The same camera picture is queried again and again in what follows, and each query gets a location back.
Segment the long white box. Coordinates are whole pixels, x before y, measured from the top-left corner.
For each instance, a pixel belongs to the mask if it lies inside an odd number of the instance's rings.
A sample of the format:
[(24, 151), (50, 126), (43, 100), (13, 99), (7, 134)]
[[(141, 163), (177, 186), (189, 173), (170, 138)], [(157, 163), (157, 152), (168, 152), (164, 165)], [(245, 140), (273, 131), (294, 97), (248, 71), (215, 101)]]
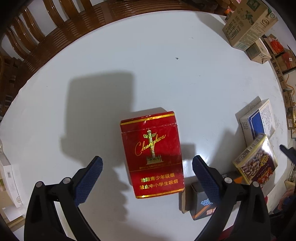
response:
[(23, 204), (16, 187), (13, 170), (10, 162), (8, 161), (6, 155), (3, 151), (3, 144), (1, 143), (0, 150), (0, 160), (1, 160), (1, 176), (4, 182), (6, 192), (16, 208), (20, 208)]

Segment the black orange gel-ball box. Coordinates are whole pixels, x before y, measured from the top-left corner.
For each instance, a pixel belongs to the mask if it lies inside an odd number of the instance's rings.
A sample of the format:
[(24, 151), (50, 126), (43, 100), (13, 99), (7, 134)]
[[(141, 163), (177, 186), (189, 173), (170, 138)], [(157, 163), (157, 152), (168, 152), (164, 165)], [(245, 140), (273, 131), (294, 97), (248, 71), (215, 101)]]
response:
[(217, 204), (211, 202), (196, 177), (185, 179), (185, 189), (179, 193), (179, 210), (193, 220), (211, 216)]

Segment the wooden slatted bench sofa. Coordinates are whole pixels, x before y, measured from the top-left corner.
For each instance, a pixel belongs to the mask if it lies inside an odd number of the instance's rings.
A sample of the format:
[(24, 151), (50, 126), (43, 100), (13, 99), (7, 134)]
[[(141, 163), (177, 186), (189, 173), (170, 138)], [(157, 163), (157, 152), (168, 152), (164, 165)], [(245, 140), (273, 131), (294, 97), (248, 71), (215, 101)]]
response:
[(61, 50), (82, 36), (109, 23), (156, 11), (204, 11), (225, 16), (229, 4), (222, 1), (104, 1), (93, 5), (82, 1), (79, 11), (73, 1), (60, 1), (67, 20), (63, 20), (53, 1), (44, 1), (46, 15), (55, 29), (44, 34), (27, 6), (15, 16), (1, 36), (7, 36), (18, 57), (1, 50), (1, 116), (4, 116), (18, 91), (41, 67)]

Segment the cardboard boxes on floor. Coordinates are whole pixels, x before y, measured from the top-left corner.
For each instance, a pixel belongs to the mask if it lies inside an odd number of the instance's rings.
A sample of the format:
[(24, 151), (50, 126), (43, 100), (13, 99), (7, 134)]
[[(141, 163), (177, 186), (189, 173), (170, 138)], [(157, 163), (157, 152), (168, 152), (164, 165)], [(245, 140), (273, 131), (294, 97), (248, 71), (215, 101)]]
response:
[(262, 40), (271, 55), (270, 61), (282, 89), (287, 129), (295, 139), (295, 53), (272, 34), (264, 35)]

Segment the tall green milk carton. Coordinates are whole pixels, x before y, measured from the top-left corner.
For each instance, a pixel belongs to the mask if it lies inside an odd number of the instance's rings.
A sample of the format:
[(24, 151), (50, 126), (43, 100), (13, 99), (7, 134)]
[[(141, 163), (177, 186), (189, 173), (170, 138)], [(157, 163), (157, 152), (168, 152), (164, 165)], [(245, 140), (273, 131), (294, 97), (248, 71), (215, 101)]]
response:
[(223, 32), (233, 48), (245, 51), (277, 21), (276, 14), (263, 1), (241, 1), (227, 20)]

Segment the small tan carton box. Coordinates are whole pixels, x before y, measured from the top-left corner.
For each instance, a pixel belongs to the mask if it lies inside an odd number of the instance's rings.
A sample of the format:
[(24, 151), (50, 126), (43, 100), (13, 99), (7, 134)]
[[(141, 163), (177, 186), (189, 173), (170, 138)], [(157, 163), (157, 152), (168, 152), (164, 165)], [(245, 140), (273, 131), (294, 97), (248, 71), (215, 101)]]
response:
[(258, 39), (245, 52), (251, 61), (259, 64), (264, 64), (271, 59), (271, 55), (261, 39)]

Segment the white blue small box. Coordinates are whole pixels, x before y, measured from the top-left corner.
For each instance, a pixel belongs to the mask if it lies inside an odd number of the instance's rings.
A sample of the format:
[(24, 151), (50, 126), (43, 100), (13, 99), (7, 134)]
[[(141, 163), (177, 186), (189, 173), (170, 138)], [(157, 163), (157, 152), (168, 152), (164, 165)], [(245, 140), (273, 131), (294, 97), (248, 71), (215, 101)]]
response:
[(265, 99), (255, 105), (240, 118), (240, 124), (247, 146), (251, 145), (260, 133), (271, 138), (276, 126), (270, 100)]

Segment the red cigarette pack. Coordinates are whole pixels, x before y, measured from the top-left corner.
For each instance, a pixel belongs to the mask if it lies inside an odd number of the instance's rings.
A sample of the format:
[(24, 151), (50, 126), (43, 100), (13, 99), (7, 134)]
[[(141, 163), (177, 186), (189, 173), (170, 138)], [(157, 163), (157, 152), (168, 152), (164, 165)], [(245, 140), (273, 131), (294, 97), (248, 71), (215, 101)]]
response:
[(184, 191), (181, 144), (173, 111), (122, 120), (120, 129), (137, 199)]

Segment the brown patterned snack box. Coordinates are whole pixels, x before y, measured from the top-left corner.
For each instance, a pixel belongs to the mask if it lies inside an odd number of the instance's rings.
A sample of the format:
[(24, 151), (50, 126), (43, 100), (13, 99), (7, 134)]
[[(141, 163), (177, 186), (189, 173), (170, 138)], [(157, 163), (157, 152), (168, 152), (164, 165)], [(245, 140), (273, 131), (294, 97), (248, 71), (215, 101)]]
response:
[(233, 161), (247, 184), (263, 187), (278, 166), (267, 135), (259, 133), (255, 140)]

